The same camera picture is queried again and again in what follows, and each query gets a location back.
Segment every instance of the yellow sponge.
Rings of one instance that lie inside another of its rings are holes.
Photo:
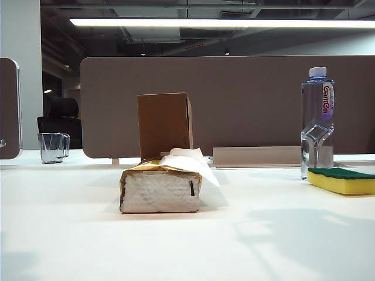
[[[307,181],[314,186],[341,194],[375,194],[375,174],[341,168],[309,168]]]

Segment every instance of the mug handle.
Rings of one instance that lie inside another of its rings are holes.
[[[70,144],[70,136],[67,134],[67,133],[61,133],[61,135],[63,136],[64,138],[64,150],[65,150],[65,153],[63,155],[63,157],[68,157],[69,156],[69,144]]]

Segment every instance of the office chair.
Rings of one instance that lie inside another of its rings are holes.
[[[82,149],[82,124],[74,98],[44,95],[45,115],[37,118],[40,133],[61,132],[70,135],[70,149]]]

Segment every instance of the plastic bottle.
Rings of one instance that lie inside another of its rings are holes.
[[[326,67],[313,67],[302,83],[301,179],[309,167],[333,167],[335,82]]]

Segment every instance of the desk surface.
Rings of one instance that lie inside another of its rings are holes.
[[[138,159],[38,153],[1,162],[2,280],[375,279],[374,196],[315,188],[299,168],[213,168],[198,213],[120,214]]]

